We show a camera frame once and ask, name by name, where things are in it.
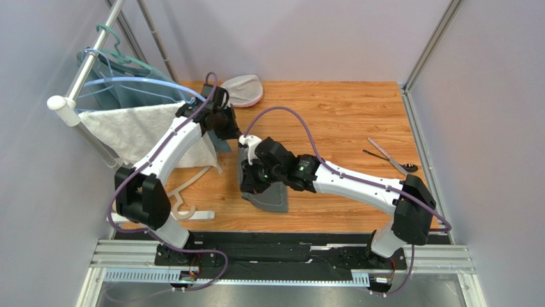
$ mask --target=metal frame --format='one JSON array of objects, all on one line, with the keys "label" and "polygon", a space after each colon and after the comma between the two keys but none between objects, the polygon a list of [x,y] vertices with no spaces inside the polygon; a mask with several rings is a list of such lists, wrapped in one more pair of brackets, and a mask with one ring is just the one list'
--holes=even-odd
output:
[{"label": "metal frame", "polygon": [[[130,28],[129,22],[127,21],[125,15],[122,12],[122,8],[123,8],[123,5],[125,4],[125,0],[116,0],[115,2],[113,2],[112,0],[104,0],[104,2],[108,5],[108,7],[110,7],[108,18],[106,19],[106,22],[104,24],[111,28],[113,24],[117,21],[135,57],[137,57],[137,59],[140,59],[140,60],[145,60],[145,56],[142,52],[142,49],[140,48],[140,45],[138,44],[138,41],[136,40],[136,37],[134,36],[132,29]],[[157,44],[157,48],[159,49],[161,56],[163,57],[163,61],[166,65],[166,68],[168,69],[168,72],[170,73],[170,76],[175,82],[178,82],[178,77],[176,76],[176,72],[174,71],[174,68],[172,67],[172,64],[170,63],[170,60],[168,58],[168,53],[164,49],[164,46],[161,41],[161,37],[159,36],[157,29],[155,28],[154,22],[149,14],[149,11],[147,10],[144,0],[138,0],[138,5],[150,28],[150,31]],[[93,49],[102,50],[104,43],[106,42],[106,39],[108,38],[108,34],[109,33],[105,29],[100,29],[99,36],[97,37],[97,39],[95,40],[95,43],[93,44]],[[81,92],[81,89],[83,88],[83,84],[85,83],[85,80],[89,76],[89,73],[91,72],[93,68],[93,65],[95,64],[95,60],[97,59],[97,56],[98,54],[95,54],[93,52],[85,53],[85,58],[83,59],[83,62],[81,63],[81,66],[79,67],[74,77],[74,80],[68,87],[68,91],[66,92],[64,96],[65,104],[72,103],[72,106],[64,107],[62,110],[52,109],[53,111],[57,112],[59,116],[61,116],[60,111],[63,111],[64,115],[67,115],[67,113],[69,113],[68,115],[70,115],[72,118],[77,116],[73,108],[75,108],[79,93]],[[78,131],[78,133],[80,133],[80,135],[85,140],[87,140],[89,145],[91,145],[91,147],[95,149],[95,151],[100,155],[100,157],[102,158],[102,160],[104,161],[104,163],[106,163],[108,167],[116,169],[122,165],[121,159],[114,157],[111,154],[111,152],[108,149],[106,149],[106,147],[104,147],[104,145],[87,129],[87,127],[85,127],[85,125],[81,121],[70,126],[73,127],[76,131]]]},{"label": "metal frame", "polygon": [[[144,54],[136,41],[136,38],[127,22],[124,14],[121,12],[121,7],[125,0],[105,0],[106,4],[111,7],[109,17],[106,24],[111,26],[118,19],[118,24],[126,38],[129,47],[133,51],[135,57],[140,60],[145,60]],[[448,25],[451,23],[455,13],[458,11],[463,0],[452,0],[439,22],[435,32],[431,36],[427,46],[420,58],[418,59],[411,75],[407,82],[400,87],[404,106],[406,108],[407,117],[418,150],[418,155],[421,158],[422,167],[427,179],[427,183],[433,197],[438,201],[438,212],[447,215],[445,208],[441,206],[443,203],[440,190],[438,189],[436,177],[433,172],[433,167],[430,158],[427,154],[427,148],[423,140],[422,132],[417,114],[413,108],[411,100],[411,90],[413,89],[418,76],[425,67],[431,54],[437,47],[441,37],[445,34]],[[155,43],[161,52],[161,56],[167,66],[167,69],[173,80],[177,81],[174,69],[170,64],[170,60],[164,46],[162,45],[161,37],[157,33],[153,20],[145,6],[143,0],[138,0],[139,7],[144,15],[148,27],[154,37]],[[107,38],[107,32],[101,30],[99,37],[95,42],[94,48],[101,49],[104,41]],[[78,71],[69,91],[67,98],[75,98],[84,80],[95,61],[96,55],[88,54],[83,65]],[[86,130],[83,124],[76,125],[75,128],[91,143],[106,164],[111,168],[117,167],[118,161],[114,159],[110,153],[102,146],[102,144],[92,134]],[[454,242],[453,236],[450,236],[451,242]],[[175,271],[181,269],[189,269],[188,267],[157,267],[154,265],[155,252],[158,243],[154,241],[138,241],[138,240],[100,240],[97,244],[97,249],[93,255],[90,268],[88,270],[84,285],[82,287],[77,306],[95,306],[100,297],[100,289],[105,281],[145,281],[169,283],[172,280]],[[312,248],[332,248],[340,246],[348,246],[350,244],[327,244],[326,246],[313,246]],[[405,254],[410,255],[410,246],[404,246]],[[271,280],[229,280],[222,279],[218,283],[228,285],[315,285],[322,287],[364,287],[368,283],[368,274],[380,272],[375,270],[352,270],[352,281],[346,282],[316,282],[316,281],[271,281]],[[478,278],[471,261],[469,251],[466,246],[461,245],[429,245],[417,247],[415,250],[415,267],[414,274],[456,274],[464,295],[466,305],[469,307],[486,306],[484,296],[480,289]],[[207,280],[201,280],[199,283],[204,283]]]},{"label": "metal frame", "polygon": [[420,73],[422,73],[422,70],[431,57],[431,54],[435,51],[439,41],[445,34],[448,25],[451,23],[452,19],[454,19],[460,5],[462,5],[462,2],[464,2],[464,0],[451,0],[451,2],[448,4],[445,13],[430,37],[430,40],[424,48],[422,55],[420,55],[420,58],[418,58],[413,71],[411,71],[409,74],[407,82],[405,82],[405,85],[403,85],[404,91],[410,92],[413,89],[413,86],[415,86],[416,80],[420,76]]}]

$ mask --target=metal tool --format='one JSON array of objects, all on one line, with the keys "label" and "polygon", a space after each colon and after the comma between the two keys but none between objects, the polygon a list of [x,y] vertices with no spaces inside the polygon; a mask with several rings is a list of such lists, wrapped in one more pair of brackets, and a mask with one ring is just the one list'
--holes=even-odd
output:
[{"label": "metal tool", "polygon": [[[363,152],[365,152],[366,154],[368,155],[372,155],[373,157],[377,157],[379,159],[382,159],[382,160],[386,160],[386,161],[390,161],[388,160],[387,158],[385,157],[381,157],[380,155],[377,155],[376,153],[372,153],[368,150],[363,150]],[[418,171],[418,166],[413,164],[413,163],[405,163],[405,164],[402,164],[401,166],[403,166],[403,168],[408,171],[409,173],[414,173],[415,171]]]},{"label": "metal tool", "polygon": [[372,138],[367,138],[367,141],[369,141],[369,143],[371,143],[373,146],[375,146],[376,149],[378,149],[387,159],[388,161],[391,163],[391,165],[393,165],[395,168],[397,168],[398,171],[400,171],[403,175],[407,176],[409,174],[409,172],[403,168],[403,166],[399,165],[398,162],[396,162],[390,155],[388,152],[386,152],[386,150],[384,150],[382,147],[380,147],[377,142],[375,142]]}]

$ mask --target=wooden floor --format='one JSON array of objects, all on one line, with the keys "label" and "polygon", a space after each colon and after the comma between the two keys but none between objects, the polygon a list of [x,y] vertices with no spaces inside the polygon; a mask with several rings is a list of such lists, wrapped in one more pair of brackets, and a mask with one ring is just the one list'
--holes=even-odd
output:
[{"label": "wooden floor", "polygon": [[[199,90],[202,83],[185,84]],[[264,82],[264,98],[255,106],[236,109],[242,131],[261,111],[287,106],[308,124],[320,155],[333,163],[369,175],[404,178],[389,162],[369,156],[363,149],[379,153],[368,141],[372,137],[399,163],[411,162],[420,168],[415,142],[396,83]],[[260,138],[272,137],[297,154],[312,154],[305,131],[297,119],[285,111],[265,115],[252,129]],[[372,232],[390,220],[377,209],[347,198],[288,189],[289,213],[269,213],[256,209],[241,198],[237,185],[234,153],[220,154],[223,174],[212,168],[182,192],[185,205],[197,210],[213,210],[212,221],[187,221],[190,230],[272,231],[272,232]],[[199,169],[176,169],[167,192],[190,179]],[[416,175],[423,178],[419,170]]]}]

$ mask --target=gray floor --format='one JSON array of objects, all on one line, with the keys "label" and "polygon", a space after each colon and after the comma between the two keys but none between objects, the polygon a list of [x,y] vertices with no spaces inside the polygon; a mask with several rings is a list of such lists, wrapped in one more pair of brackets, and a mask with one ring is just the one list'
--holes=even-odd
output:
[{"label": "gray floor", "polygon": [[[404,276],[397,276],[400,283]],[[168,288],[165,284],[117,283],[105,285],[115,299],[136,299]],[[286,287],[213,285],[197,292],[169,292],[146,301],[119,304],[104,300],[98,306],[410,306],[460,307],[462,292],[455,274],[414,275],[403,290],[393,297],[369,295],[366,289],[347,287]]]}]

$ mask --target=white pole cap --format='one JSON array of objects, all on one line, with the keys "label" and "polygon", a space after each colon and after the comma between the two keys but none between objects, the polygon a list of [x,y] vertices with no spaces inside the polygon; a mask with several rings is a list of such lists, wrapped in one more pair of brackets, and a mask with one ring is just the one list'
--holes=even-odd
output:
[{"label": "white pole cap", "polygon": [[51,96],[47,99],[47,107],[57,113],[69,127],[74,127],[81,122],[79,116],[74,111],[75,101],[59,95]]}]

